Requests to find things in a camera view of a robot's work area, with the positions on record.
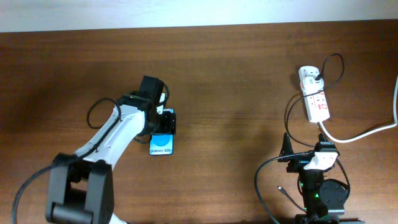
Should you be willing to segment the blue Samsung Galaxy smartphone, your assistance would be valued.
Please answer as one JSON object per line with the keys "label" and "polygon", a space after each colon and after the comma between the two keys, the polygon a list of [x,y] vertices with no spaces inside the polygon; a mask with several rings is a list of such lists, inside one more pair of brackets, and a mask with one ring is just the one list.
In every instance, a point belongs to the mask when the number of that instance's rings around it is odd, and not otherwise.
{"label": "blue Samsung Galaxy smartphone", "polygon": [[175,135],[152,135],[149,154],[151,156],[169,156],[174,153]]}

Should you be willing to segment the white power strip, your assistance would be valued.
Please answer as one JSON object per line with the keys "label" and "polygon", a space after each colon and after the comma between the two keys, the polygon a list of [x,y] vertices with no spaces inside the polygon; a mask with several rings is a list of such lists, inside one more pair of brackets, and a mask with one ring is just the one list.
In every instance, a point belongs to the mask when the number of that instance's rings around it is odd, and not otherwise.
{"label": "white power strip", "polygon": [[[315,77],[315,79],[317,80],[317,76],[319,76],[319,74],[320,74],[319,69],[313,66],[302,66],[298,70],[300,82],[305,77]],[[321,93],[316,92],[309,95],[306,95],[304,92],[302,93],[303,96],[305,96],[304,98],[305,107],[307,110],[308,120],[311,123],[319,123],[330,118],[330,113],[324,92]]]}

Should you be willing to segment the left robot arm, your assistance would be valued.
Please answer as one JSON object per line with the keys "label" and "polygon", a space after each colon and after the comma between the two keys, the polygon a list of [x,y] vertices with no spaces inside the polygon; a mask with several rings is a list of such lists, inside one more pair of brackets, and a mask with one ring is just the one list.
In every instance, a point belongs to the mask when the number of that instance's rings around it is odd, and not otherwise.
{"label": "left robot arm", "polygon": [[113,169],[132,141],[150,136],[152,156],[171,155],[176,114],[167,97],[134,95],[115,101],[109,119],[73,154],[58,154],[50,171],[45,219],[49,223],[123,223],[114,213]]}

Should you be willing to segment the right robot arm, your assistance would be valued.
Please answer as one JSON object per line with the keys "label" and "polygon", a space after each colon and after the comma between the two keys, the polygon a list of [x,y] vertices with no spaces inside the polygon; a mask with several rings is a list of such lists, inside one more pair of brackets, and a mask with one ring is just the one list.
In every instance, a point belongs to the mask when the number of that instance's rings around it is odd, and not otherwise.
{"label": "right robot arm", "polygon": [[304,214],[295,223],[363,223],[358,219],[344,219],[344,204],[349,198],[349,183],[326,179],[325,174],[338,162],[336,146],[324,135],[318,136],[314,149],[303,154],[294,153],[289,135],[284,134],[279,162],[287,163],[288,173],[298,173],[298,189],[303,198]]}

